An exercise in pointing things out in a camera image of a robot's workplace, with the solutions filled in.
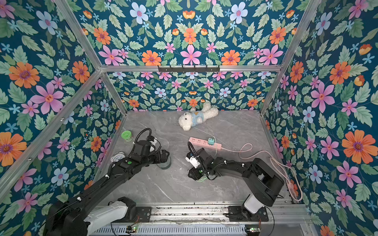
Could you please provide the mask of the teal USB charger plug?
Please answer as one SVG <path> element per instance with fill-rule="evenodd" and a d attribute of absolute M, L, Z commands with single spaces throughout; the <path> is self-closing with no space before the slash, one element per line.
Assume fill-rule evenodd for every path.
<path fill-rule="evenodd" d="M 208 144 L 209 145 L 214 145 L 215 144 L 215 139 L 214 138 L 209 138 L 208 139 Z"/>

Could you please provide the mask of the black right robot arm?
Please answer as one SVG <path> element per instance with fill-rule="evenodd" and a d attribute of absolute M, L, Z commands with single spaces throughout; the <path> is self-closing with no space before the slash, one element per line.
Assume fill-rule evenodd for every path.
<path fill-rule="evenodd" d="M 242 179 L 251 191 L 243 205 L 250 213 L 255 214 L 262 207 L 273 206 L 284 186 L 283 178 L 260 158 L 249 162 L 223 157 L 214 159 L 204 148 L 195 150 L 192 142 L 188 142 L 188 148 L 186 160 L 193 166 L 188 177 L 195 181 L 201 178 L 213 181 L 224 176 Z"/>

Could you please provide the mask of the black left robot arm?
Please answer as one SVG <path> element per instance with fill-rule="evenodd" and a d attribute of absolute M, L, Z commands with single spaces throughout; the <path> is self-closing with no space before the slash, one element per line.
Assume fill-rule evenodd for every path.
<path fill-rule="evenodd" d="M 169 152 L 161 148 L 161 144 L 146 128 L 145 140 L 137 135 L 129 155 L 112 162 L 107 173 L 92 186 L 65 202 L 57 201 L 48 211 L 42 234 L 44 236 L 89 236 L 98 229 L 122 218 L 133 221 L 136 203 L 122 197 L 111 205 L 95 210 L 95 207 L 117 189 L 138 174 L 142 168 L 151 164 L 168 161 Z"/>

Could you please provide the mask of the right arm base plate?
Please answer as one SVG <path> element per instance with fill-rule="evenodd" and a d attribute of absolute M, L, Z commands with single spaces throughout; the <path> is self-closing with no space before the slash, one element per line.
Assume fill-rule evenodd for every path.
<path fill-rule="evenodd" d="M 229 206 L 228 213 L 223 215 L 229 219 L 230 222 L 268 222 L 269 217 L 266 207 L 261 207 L 257 213 L 249 212 L 243 206 Z"/>

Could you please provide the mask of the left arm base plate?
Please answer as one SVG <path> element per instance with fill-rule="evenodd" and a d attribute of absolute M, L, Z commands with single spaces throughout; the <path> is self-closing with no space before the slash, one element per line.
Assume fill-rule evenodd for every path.
<path fill-rule="evenodd" d="M 131 213 L 117 220 L 117 223 L 148 223 L 152 215 L 152 207 L 150 206 L 137 206 L 131 210 Z"/>

